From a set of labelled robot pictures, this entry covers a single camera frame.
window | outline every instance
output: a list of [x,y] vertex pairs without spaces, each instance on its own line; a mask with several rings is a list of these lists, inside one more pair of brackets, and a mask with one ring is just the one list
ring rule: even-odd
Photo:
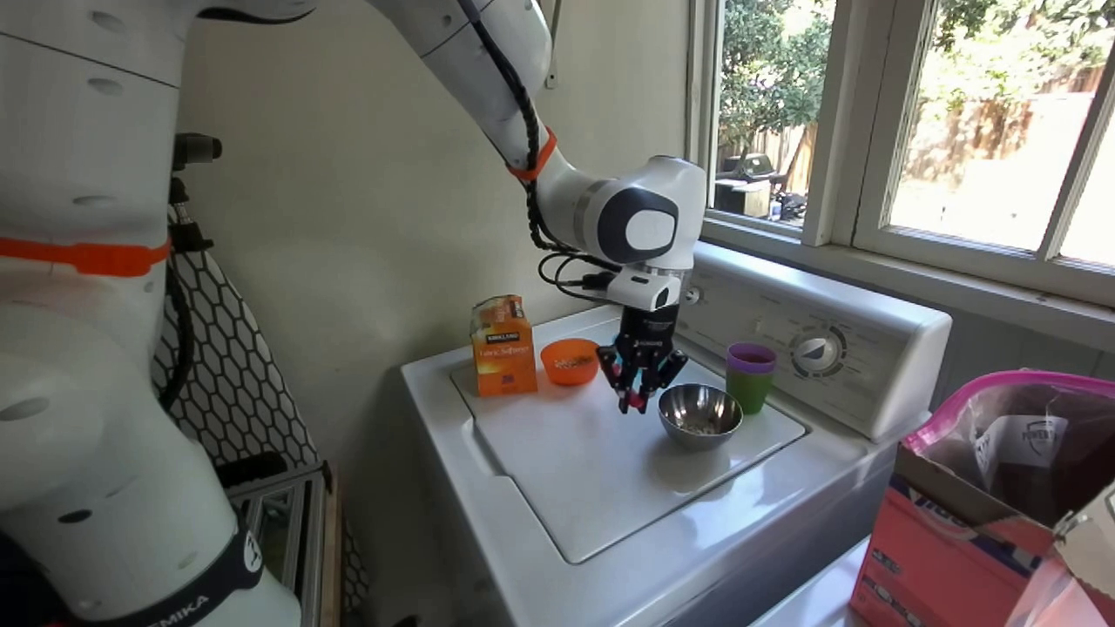
[[[770,226],[728,212],[791,223],[798,230],[784,244],[801,233],[798,247],[854,247],[1115,307],[1115,0],[833,3],[721,0],[707,17],[707,38],[718,38],[704,49],[718,73],[704,94],[714,118],[704,150],[718,164],[711,223],[742,247],[770,247]],[[826,56],[794,59],[798,84],[826,84],[812,115],[777,108],[784,118],[767,122],[763,87],[777,91],[787,70],[770,70],[784,59],[777,52],[739,59],[739,49],[763,49],[749,45],[760,35],[732,24],[739,10],[753,21],[781,14],[784,49],[801,35],[801,14],[826,28],[812,45]],[[801,143],[794,136],[808,136],[805,174],[784,157],[784,143]],[[805,216],[781,219],[774,202],[760,212],[760,202],[732,199],[725,181],[739,164],[725,157],[735,153],[767,157],[774,174],[798,167],[781,192],[801,195]]]

washing machine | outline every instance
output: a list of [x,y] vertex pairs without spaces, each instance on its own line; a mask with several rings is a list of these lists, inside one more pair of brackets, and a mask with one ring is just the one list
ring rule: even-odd
[[[620,310],[540,324],[610,341]],[[721,387],[735,341],[777,348],[767,408],[718,449],[679,449],[655,404],[589,387],[477,397],[470,348],[404,366],[443,502],[474,547],[477,624],[753,624],[854,550],[895,442],[927,418],[948,314],[700,244],[676,383]]]

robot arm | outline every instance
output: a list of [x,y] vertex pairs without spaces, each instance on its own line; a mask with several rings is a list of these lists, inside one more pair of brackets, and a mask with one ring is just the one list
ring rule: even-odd
[[540,122],[551,38],[537,3],[523,0],[373,0],[443,87],[470,111],[526,192],[533,244],[547,261],[589,261],[575,282],[540,275],[589,300],[624,307],[624,327],[599,362],[620,408],[645,411],[683,355],[672,348],[683,275],[700,237],[704,174],[676,157],[652,157],[627,178],[592,178],[571,167]]

metal bowl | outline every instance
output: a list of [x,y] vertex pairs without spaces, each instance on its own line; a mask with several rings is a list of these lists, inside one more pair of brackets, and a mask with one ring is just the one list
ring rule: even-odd
[[686,449],[711,449],[732,439],[742,421],[742,408],[714,387],[683,383],[659,397],[659,418],[672,442]]

